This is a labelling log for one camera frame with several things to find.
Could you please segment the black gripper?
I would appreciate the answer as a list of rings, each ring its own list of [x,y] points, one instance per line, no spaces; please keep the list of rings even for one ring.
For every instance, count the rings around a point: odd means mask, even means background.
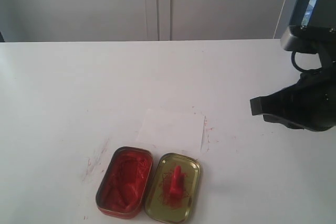
[[[289,129],[323,132],[335,126],[335,72],[302,74],[273,94],[250,100],[252,115]]]

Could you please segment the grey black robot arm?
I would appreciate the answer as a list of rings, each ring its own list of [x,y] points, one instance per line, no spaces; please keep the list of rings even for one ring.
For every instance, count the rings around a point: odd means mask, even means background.
[[[297,0],[280,40],[300,72],[296,84],[250,100],[252,115],[290,129],[335,126],[335,0]]]

